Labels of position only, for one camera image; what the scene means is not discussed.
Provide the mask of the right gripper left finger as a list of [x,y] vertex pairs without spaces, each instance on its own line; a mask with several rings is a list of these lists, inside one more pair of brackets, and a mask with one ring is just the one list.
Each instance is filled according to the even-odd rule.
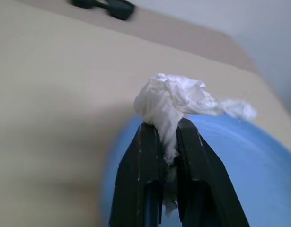
[[158,227],[167,163],[154,126],[142,123],[118,166],[108,227]]

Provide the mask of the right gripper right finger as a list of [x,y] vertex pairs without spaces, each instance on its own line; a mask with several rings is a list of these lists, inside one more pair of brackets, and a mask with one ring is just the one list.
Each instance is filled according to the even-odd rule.
[[176,137],[182,227],[250,227],[223,162],[196,126],[183,118]]

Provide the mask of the white tissue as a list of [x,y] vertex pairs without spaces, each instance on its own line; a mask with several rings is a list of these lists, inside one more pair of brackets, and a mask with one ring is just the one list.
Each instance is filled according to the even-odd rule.
[[163,146],[163,158],[167,163],[166,186],[163,205],[170,218],[178,208],[174,160],[177,151],[176,129],[180,120],[191,115],[219,116],[228,114],[234,118],[251,121],[257,111],[241,99],[217,99],[205,91],[205,83],[180,75],[159,73],[149,79],[134,101],[134,110],[142,120],[153,125]]

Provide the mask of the blue plate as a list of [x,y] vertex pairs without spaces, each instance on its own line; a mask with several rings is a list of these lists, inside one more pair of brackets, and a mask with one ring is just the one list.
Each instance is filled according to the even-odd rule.
[[[223,162],[250,227],[291,227],[291,153],[249,122],[227,115],[188,120]],[[118,166],[142,123],[139,117],[130,120],[109,153],[100,227],[108,227]],[[158,227],[182,227],[178,209],[171,218],[162,216]]]

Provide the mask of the black sunglasses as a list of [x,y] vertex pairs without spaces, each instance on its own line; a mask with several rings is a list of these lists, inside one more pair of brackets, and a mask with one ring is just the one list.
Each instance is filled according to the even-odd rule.
[[68,2],[82,9],[102,8],[116,19],[126,21],[135,11],[135,5],[127,0],[68,0]]

